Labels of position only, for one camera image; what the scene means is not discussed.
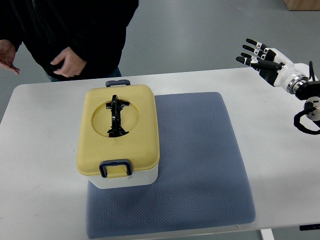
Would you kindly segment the person's left hand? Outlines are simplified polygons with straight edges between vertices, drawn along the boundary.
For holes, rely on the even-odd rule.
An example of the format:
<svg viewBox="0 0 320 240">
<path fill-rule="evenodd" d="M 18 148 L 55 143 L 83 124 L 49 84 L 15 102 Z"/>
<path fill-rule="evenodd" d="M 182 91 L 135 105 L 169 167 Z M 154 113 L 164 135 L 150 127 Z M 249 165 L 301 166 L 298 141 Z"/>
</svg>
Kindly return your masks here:
<svg viewBox="0 0 320 240">
<path fill-rule="evenodd" d="M 62 66 L 55 70 L 54 73 L 66 78 L 79 76 L 87 64 L 87 62 L 79 57 L 70 47 L 62 50 L 50 62 L 51 65 L 58 65 L 60 63 L 63 63 Z"/>
</svg>

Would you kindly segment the person's right hand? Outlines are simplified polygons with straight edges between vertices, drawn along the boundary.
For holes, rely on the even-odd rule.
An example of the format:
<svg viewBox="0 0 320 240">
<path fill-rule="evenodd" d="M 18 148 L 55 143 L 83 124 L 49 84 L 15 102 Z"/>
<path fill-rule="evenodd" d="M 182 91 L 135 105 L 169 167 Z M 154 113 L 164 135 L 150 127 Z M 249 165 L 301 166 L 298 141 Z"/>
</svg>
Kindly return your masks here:
<svg viewBox="0 0 320 240">
<path fill-rule="evenodd" d="M 12 42 L 6 39 L 0 40 L 0 67 L 16 75 L 20 74 L 20 69 L 14 66 L 16 48 Z"/>
</svg>

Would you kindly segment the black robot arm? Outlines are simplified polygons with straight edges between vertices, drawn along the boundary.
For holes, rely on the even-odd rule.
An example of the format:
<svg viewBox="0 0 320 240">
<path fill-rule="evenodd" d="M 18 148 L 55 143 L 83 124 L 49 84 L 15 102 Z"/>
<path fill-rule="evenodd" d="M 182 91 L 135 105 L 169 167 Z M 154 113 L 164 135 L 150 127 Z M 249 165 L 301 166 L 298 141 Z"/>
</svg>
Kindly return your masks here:
<svg viewBox="0 0 320 240">
<path fill-rule="evenodd" d="M 301 123 L 301 117 L 306 116 L 315 125 L 320 127 L 320 81 L 316 80 L 313 62 L 309 62 L 309 77 L 302 77 L 294 84 L 295 96 L 304 101 L 303 110 L 293 118 L 293 125 L 301 132 L 309 135 L 319 135 L 320 130 L 311 130 Z"/>
</svg>

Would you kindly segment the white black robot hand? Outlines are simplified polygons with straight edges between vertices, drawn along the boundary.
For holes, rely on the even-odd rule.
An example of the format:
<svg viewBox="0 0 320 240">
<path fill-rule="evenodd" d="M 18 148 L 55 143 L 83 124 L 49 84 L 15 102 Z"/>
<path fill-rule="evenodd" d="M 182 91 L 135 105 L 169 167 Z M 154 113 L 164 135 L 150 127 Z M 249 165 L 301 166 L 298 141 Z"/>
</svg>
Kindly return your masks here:
<svg viewBox="0 0 320 240">
<path fill-rule="evenodd" d="M 283 88 L 294 95 L 298 88 L 308 81 L 307 76 L 295 68 L 295 64 L 283 53 L 264 43 L 247 38 L 249 45 L 242 48 L 250 54 L 242 52 L 236 60 L 258 71 L 258 74 L 269 85 Z"/>
</svg>

